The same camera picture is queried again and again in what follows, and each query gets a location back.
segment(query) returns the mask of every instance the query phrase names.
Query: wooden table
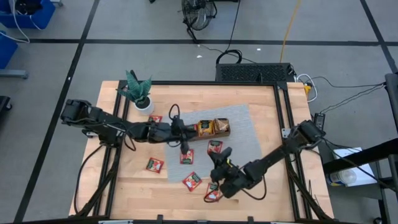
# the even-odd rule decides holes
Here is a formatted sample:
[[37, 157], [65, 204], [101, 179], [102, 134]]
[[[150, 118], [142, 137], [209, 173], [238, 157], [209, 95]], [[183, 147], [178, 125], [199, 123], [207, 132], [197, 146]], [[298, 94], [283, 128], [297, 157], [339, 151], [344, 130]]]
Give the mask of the wooden table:
[[[112, 113], [117, 87], [118, 82], [103, 82], [96, 106]], [[303, 85], [288, 83], [288, 87], [295, 124], [310, 119]], [[281, 145], [274, 91], [271, 86], [153, 85], [150, 92], [155, 103], [153, 114], [161, 116], [165, 116], [174, 103], [180, 106], [182, 113], [248, 104], [262, 155], [267, 155]], [[289, 127], [281, 91], [280, 98], [285, 126]], [[148, 117], [141, 116], [133, 105], [129, 105], [129, 108], [127, 120], [147, 121]], [[121, 116], [123, 109], [119, 111], [119, 116]], [[245, 221], [248, 216], [253, 216], [255, 221], [294, 221], [284, 161], [278, 162], [268, 170], [267, 196], [264, 200], [255, 201], [239, 192], [231, 199], [224, 198], [218, 203], [205, 203], [203, 196], [210, 177], [202, 177], [203, 183], [193, 192], [189, 192], [182, 183], [167, 182], [167, 163], [160, 174], [145, 170], [150, 157], [165, 160], [164, 144], [136, 143], [136, 146], [136, 152], [123, 146], [111, 218], [154, 220], [158, 214], [163, 214], [165, 220]], [[98, 139], [89, 139], [84, 158], [97, 147]], [[83, 169], [78, 192], [79, 209], [97, 188], [103, 156], [104, 149], [95, 154]], [[311, 180], [312, 194], [326, 214], [333, 217], [320, 157], [308, 151], [303, 151], [301, 157], [307, 187], [308, 181]], [[250, 193], [258, 197], [263, 192], [262, 184], [250, 190]], [[104, 213], [107, 196], [108, 193], [105, 190], [99, 214]], [[299, 194], [297, 198], [300, 216], [305, 217], [302, 198]]]

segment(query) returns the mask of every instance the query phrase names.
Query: blue container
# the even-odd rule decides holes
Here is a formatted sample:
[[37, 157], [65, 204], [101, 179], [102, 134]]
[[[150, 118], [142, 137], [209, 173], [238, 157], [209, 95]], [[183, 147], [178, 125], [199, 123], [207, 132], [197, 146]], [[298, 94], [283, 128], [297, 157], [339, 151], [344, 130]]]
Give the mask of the blue container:
[[0, 34], [0, 69], [4, 69], [7, 66], [17, 48], [18, 45], [13, 40]]
[[[17, 22], [20, 28], [38, 28], [44, 29], [50, 22], [52, 14], [55, 11], [55, 6], [50, 0], [30, 0], [31, 2], [40, 2], [43, 9], [38, 10], [32, 15], [16, 15]], [[14, 21], [14, 16], [12, 15], [12, 9], [9, 7], [8, 0], [0, 0], [0, 22], [7, 28], [17, 28]]]

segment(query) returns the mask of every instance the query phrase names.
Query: gray mat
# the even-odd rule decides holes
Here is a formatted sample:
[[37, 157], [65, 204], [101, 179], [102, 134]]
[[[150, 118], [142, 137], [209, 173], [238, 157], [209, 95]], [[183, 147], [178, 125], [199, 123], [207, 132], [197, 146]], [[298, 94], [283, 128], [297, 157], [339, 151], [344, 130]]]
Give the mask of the gray mat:
[[[170, 122], [169, 116], [164, 116], [163, 122]], [[261, 147], [256, 137], [249, 108], [247, 105], [228, 106], [214, 110], [182, 113], [185, 124], [194, 124], [201, 119], [228, 118], [231, 134], [228, 137], [216, 138], [223, 141], [223, 149], [232, 147], [230, 159], [235, 165], [245, 165], [262, 156]], [[207, 154], [209, 140], [189, 142], [190, 149], [194, 150], [193, 164], [180, 164], [180, 148], [166, 145], [166, 163], [169, 182], [181, 182], [192, 171], [201, 178], [209, 177], [214, 168], [213, 162]]]

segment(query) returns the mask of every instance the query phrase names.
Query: concrete floor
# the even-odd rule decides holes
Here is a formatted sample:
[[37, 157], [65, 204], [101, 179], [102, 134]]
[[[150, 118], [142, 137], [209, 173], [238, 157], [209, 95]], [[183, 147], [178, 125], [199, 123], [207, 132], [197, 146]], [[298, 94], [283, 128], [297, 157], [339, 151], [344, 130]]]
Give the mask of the concrete floor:
[[[79, 56], [76, 50], [94, 3], [99, 2], [86, 36], [88, 41], [112, 39], [114, 42], [84, 44], [67, 98], [95, 103], [101, 82], [124, 79], [126, 69], [134, 69], [140, 79], [150, 76], [154, 80], [215, 78], [218, 52], [194, 44], [168, 44], [168, 40], [189, 39], [182, 24], [182, 13], [177, 12], [180, 0], [157, 0], [154, 4], [148, 0], [63, 1], [65, 6], [57, 8], [45, 30], [26, 31], [33, 44], [19, 44], [7, 67], [28, 70], [29, 79], [0, 78], [0, 95], [10, 96], [14, 105], [0, 130], [0, 192], [3, 192], [0, 223], [14, 220], [67, 74], [73, 73], [71, 63]], [[394, 17], [398, 2], [366, 2], [392, 58], [398, 62], [398, 20]], [[196, 33], [199, 39], [229, 39], [237, 4], [220, 2], [217, 6], [217, 18]], [[294, 6], [295, 1], [288, 0], [242, 0], [233, 39], [282, 40]], [[0, 30], [21, 36], [17, 30], [7, 30], [2, 25]], [[132, 41], [123, 44], [118, 40]], [[160, 40], [163, 44], [139, 44], [141, 40]], [[335, 85], [380, 83], [384, 81], [384, 74], [392, 70], [382, 47], [376, 44], [380, 40], [360, 0], [303, 0], [289, 40], [313, 42], [286, 46], [285, 62], [293, 64], [297, 73], [324, 76]], [[337, 44], [320, 41], [337, 41]], [[224, 50], [227, 44], [207, 46]], [[248, 43], [232, 45], [231, 49], [241, 50], [244, 57], [255, 62], [266, 63], [278, 62], [281, 46]], [[225, 63], [235, 61], [232, 57], [223, 59]], [[364, 90], [332, 88], [321, 79], [315, 84], [319, 96], [310, 103], [313, 114]], [[392, 121], [387, 93], [378, 90], [328, 112], [326, 137], [338, 144], [367, 148], [397, 137]], [[58, 122], [25, 221], [67, 217], [85, 143], [80, 130]], [[371, 223], [380, 215], [377, 200], [353, 196], [332, 187], [330, 195], [335, 217], [342, 221]]]

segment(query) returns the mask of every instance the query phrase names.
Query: white cable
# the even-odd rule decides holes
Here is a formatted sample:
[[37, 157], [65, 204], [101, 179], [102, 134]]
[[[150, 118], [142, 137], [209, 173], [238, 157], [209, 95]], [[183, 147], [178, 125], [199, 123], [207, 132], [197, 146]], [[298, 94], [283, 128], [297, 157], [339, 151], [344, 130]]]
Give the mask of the white cable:
[[[15, 0], [12, 0], [12, 5], [13, 5], [13, 7], [12, 7], [12, 15], [14, 16], [15, 24], [16, 24], [16, 26], [18, 27], [19, 32], [21, 32], [21, 34], [27, 39], [27, 41], [26, 41], [26, 40], [15, 39], [15, 38], [10, 37], [10, 36], [8, 36], [8, 35], [6, 35], [6, 34], [3, 34], [2, 32], [0, 32], [0, 34], [3, 35], [3, 36], [5, 36], [5, 37], [7, 37], [7, 38], [10, 38], [11, 40], [15, 40], [15, 41], [18, 41], [18, 42], [30, 44], [30, 39], [29, 39], [29, 37], [24, 33], [24, 31], [22, 31], [22, 29], [19, 27], [19, 24], [18, 24], [18, 22], [17, 22], [17, 17], [16, 17], [16, 13], [15, 13], [15, 10], [16, 10], [16, 9], [15, 9], [15, 5], [16, 5], [16, 4], [15, 4]], [[30, 20], [32, 21], [33, 25], [34, 25], [38, 30], [41, 30], [41, 29], [35, 24], [35, 22], [33, 22], [32, 15], [30, 15]]]
[[297, 80], [299, 80], [300, 77], [302, 77], [302, 76], [306, 76], [307, 78], [310, 79], [310, 82], [312, 83], [313, 89], [315, 90], [315, 96], [314, 96], [314, 98], [312, 98], [311, 100], [307, 100], [307, 102], [309, 103], [309, 102], [314, 101], [314, 100], [318, 97], [318, 91], [317, 91], [317, 88], [315, 87], [314, 82], [312, 81], [312, 78], [311, 78], [309, 75], [307, 75], [307, 74], [301, 74], [301, 75], [299, 75], [299, 76], [297, 77]]

